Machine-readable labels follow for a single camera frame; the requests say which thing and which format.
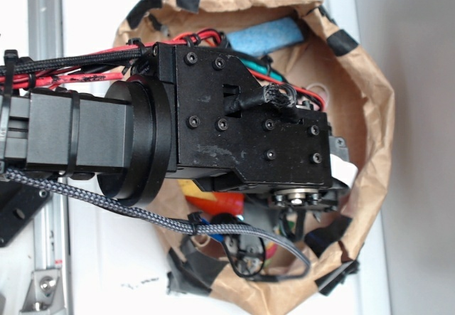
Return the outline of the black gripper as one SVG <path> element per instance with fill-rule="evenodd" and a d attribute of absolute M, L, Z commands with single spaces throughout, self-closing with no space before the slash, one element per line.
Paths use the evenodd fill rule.
<path fill-rule="evenodd" d="M 262 84 L 239 58 L 205 47 L 160 43 L 151 71 L 171 108 L 168 178 L 316 211 L 337 206 L 341 183 L 353 186 L 345 139 L 292 87 Z"/>

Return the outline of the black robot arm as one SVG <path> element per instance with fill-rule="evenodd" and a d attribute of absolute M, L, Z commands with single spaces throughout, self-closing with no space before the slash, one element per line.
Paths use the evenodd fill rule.
<path fill-rule="evenodd" d="M 285 83 L 260 83 L 236 56 L 157 43 L 131 50 L 132 76 L 104 97 L 39 82 L 38 70 L 117 63 L 115 54 L 1 68 L 1 167 L 37 177 L 96 176 L 125 205 L 153 200 L 165 178 L 204 192 L 241 192 L 276 206 L 328 211 L 357 176 L 326 113 L 298 103 Z"/>

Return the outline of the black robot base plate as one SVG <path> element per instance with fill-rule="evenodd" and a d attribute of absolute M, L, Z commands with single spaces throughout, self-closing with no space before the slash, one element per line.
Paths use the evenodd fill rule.
<path fill-rule="evenodd" d="M 1 182 L 1 248 L 7 247 L 49 200 L 49 192 L 42 189 Z"/>

